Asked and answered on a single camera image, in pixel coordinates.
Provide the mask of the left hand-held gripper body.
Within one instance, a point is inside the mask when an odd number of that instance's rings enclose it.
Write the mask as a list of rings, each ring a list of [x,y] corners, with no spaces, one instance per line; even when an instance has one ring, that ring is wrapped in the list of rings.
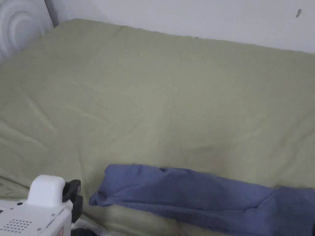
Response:
[[[1,200],[1,236],[70,236],[82,214],[81,181],[39,175],[27,199]]]

